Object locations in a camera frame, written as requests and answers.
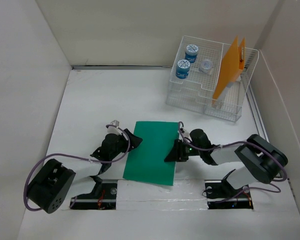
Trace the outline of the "green notebook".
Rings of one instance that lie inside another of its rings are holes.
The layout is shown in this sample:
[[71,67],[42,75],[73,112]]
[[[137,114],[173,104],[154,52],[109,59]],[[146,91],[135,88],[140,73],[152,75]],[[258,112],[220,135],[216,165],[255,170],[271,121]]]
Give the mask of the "green notebook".
[[179,124],[168,121],[137,121],[133,134],[142,143],[127,157],[123,178],[148,184],[172,186],[175,163],[165,162],[179,139]]

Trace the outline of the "blue tape roll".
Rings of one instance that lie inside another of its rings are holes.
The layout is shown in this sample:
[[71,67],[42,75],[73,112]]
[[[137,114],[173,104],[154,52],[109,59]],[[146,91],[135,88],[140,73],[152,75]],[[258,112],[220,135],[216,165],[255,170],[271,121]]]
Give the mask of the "blue tape roll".
[[175,76],[179,79],[186,79],[189,75],[191,63],[186,59],[181,59],[177,62],[175,68]]
[[199,47],[195,44],[189,44],[185,48],[184,58],[192,64],[196,61],[198,53]]

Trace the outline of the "small clear tape roll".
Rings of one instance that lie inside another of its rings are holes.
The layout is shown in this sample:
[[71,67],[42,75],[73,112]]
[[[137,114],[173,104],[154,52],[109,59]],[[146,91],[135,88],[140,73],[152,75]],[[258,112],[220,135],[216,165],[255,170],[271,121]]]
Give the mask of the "small clear tape roll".
[[209,59],[204,59],[199,67],[198,67],[198,70],[202,73],[205,73],[205,74],[210,74],[211,70],[213,68],[213,62]]

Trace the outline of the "orange notebook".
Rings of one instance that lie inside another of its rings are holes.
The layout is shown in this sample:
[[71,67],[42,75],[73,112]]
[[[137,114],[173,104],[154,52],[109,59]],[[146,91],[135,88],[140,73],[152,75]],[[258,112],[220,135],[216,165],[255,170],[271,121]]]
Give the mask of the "orange notebook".
[[225,99],[226,94],[243,72],[245,66],[245,46],[246,39],[243,38],[241,43],[238,44],[238,36],[236,36],[222,58],[217,85],[212,96],[213,105]]

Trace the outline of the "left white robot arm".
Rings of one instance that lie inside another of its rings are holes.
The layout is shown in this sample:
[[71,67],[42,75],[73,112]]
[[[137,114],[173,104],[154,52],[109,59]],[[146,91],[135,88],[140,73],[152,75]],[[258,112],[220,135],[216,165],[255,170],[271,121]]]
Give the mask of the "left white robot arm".
[[54,156],[101,164],[98,174],[106,172],[113,163],[123,159],[129,152],[143,142],[141,137],[132,134],[127,128],[121,129],[113,124],[106,125],[117,130],[108,133],[101,145],[89,158],[52,153],[39,160],[28,174],[23,188],[23,204],[28,211],[54,213],[66,199],[76,172],[65,167]]

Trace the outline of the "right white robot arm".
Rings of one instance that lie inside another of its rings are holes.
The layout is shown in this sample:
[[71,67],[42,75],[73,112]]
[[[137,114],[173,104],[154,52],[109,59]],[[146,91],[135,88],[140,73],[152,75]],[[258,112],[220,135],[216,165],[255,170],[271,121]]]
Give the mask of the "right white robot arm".
[[202,129],[192,130],[188,136],[184,128],[179,129],[181,138],[175,139],[173,147],[164,161],[186,162],[189,157],[199,156],[210,166],[240,162],[243,166],[227,173],[216,185],[205,188],[208,199],[232,199],[240,195],[255,182],[271,184],[279,173],[284,173],[288,158],[284,153],[258,134],[245,141],[226,145],[212,144]]

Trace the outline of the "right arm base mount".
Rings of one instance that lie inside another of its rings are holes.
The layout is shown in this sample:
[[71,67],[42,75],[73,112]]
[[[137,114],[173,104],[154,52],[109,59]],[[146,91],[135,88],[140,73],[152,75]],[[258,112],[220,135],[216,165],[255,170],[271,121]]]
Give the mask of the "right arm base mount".
[[206,180],[202,196],[206,198],[209,210],[253,210],[252,196],[249,186],[227,192],[223,188],[221,180]]

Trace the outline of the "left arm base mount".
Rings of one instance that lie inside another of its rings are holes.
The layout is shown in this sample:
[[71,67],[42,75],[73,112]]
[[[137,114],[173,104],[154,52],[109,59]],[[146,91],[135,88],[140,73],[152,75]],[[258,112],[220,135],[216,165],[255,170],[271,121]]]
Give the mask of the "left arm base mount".
[[93,180],[93,188],[71,198],[71,210],[115,210],[118,192],[118,180],[103,180],[99,176],[88,178]]

